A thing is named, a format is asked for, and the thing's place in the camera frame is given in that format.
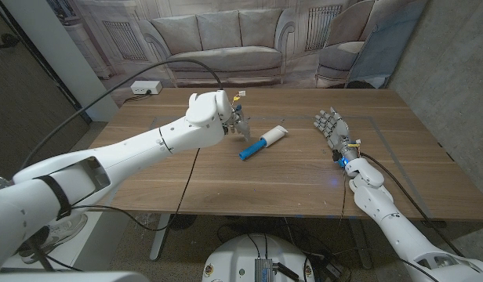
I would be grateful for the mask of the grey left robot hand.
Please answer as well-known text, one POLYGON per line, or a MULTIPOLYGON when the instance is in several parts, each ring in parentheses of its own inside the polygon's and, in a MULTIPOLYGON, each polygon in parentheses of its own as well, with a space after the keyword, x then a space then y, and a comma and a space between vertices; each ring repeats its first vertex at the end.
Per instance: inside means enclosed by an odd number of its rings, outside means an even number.
POLYGON ((242 134, 245 141, 250 139, 250 127, 248 120, 245 119, 242 105, 238 104, 231 113, 231 116, 223 123, 224 134, 227 135, 228 132, 242 134))

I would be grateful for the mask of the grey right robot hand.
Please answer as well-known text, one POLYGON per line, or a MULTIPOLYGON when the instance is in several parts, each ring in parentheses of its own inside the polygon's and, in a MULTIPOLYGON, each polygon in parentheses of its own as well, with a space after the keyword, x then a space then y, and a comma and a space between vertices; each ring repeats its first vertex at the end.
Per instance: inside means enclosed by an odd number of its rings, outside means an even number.
POLYGON ((350 140, 347 123, 333 107, 329 112, 320 110, 315 116, 314 126, 326 138, 334 161, 344 163, 359 157, 358 145, 350 140))

